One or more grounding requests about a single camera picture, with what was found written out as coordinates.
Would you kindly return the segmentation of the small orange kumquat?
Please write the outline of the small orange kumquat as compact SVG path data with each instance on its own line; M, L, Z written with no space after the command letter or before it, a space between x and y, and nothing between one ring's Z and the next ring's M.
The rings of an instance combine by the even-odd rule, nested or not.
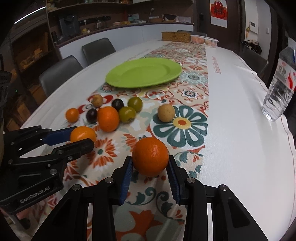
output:
M89 138L93 142L96 142L96 138L97 138L95 131L92 128L87 126L76 127L70 134L71 143L84 140L87 138Z

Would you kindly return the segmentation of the small orange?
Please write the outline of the small orange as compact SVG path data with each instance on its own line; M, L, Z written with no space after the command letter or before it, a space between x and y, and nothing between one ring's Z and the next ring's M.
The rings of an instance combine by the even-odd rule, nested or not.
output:
M70 123L75 123L79 119L79 111L76 108L70 108L65 113L65 118Z

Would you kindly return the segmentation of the dark plum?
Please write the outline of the dark plum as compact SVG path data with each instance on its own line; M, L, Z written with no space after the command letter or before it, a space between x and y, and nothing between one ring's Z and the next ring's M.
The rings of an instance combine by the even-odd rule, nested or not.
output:
M123 101L119 98L115 99L112 101L111 106L116 109L117 112L120 111L121 108L123 108L125 105L123 103Z
M97 110L94 108L89 109L89 111L86 113L86 120L89 123L96 123L97 122Z

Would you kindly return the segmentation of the medium orange tangerine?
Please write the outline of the medium orange tangerine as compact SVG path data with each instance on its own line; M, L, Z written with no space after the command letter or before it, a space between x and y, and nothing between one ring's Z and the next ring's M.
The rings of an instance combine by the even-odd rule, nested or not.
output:
M111 106L106 106L98 110L97 121L100 129L108 133L116 130L120 123L117 110Z

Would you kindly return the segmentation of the small tan fruit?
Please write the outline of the small tan fruit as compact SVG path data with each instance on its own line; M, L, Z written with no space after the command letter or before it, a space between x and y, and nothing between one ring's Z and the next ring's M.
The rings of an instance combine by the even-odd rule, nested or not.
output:
M93 95L91 103L96 108L99 108L103 104L103 97L100 94Z

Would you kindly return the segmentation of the green tomato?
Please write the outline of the green tomato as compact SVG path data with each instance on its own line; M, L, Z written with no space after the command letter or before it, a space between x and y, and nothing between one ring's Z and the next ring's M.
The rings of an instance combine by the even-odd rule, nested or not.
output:
M137 112L135 111L134 108L126 106L122 107L119 112L119 118L122 123L131 123L134 121Z
M142 110L143 103L139 97L135 96L128 100L127 105L133 108L138 113Z

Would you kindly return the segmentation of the large orange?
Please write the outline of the large orange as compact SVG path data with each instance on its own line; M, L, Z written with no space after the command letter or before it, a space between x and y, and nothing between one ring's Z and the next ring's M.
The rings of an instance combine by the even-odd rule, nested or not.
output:
M147 177L158 176L168 165L169 152L163 142L154 137L137 141L132 151L135 169Z

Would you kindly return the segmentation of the tan round fruit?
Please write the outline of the tan round fruit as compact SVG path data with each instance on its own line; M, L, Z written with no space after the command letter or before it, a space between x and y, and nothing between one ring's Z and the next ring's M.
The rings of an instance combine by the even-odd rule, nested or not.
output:
M158 118L164 123L168 123L173 120L175 116L175 109L170 104L163 104L158 107Z

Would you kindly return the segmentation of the dark chair near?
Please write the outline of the dark chair near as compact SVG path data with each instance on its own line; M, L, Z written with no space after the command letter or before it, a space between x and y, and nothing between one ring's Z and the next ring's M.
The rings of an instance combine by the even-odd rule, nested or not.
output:
M46 97L49 97L68 79L83 69L78 60L70 55L57 62L39 76L39 82Z

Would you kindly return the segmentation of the dark chair far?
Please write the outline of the dark chair far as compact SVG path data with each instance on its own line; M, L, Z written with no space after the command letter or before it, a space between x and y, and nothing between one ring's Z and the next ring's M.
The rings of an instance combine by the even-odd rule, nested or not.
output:
M116 52L108 38L102 38L88 43L82 46L82 51L88 65Z

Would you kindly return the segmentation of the green plate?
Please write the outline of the green plate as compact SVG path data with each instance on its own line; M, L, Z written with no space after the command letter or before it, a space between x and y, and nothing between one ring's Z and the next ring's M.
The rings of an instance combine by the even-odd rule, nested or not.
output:
M179 63L166 58L140 58L111 69L105 82L117 88L139 88L163 84L180 76Z

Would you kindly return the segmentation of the clear water bottle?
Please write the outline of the clear water bottle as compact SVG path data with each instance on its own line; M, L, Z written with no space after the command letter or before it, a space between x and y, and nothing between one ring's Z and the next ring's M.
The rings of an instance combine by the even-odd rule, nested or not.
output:
M287 108L295 92L295 40L288 38L288 46L279 55L277 68L264 98L262 112L276 121Z

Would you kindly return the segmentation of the dark chair table end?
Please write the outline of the dark chair table end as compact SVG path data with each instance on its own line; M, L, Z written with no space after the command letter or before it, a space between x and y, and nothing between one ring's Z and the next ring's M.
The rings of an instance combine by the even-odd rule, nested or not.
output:
M202 33L202 32L186 31L186 30L177 30L177 32L180 32L180 33L188 33L190 35L197 35L197 36L208 37L206 33Z

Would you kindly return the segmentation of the clear plastic fruit container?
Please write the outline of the clear plastic fruit container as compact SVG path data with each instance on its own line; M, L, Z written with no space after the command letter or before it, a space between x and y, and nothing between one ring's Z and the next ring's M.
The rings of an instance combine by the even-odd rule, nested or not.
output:
M191 35L191 42L193 44L207 46L211 48L216 48L219 41L217 39L199 36L199 35Z

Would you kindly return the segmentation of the red poster on door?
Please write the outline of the red poster on door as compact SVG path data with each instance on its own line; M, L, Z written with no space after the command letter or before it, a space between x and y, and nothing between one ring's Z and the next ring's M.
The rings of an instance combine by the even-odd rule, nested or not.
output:
M227 1L210 0L210 24L222 28L227 28L227 20Z

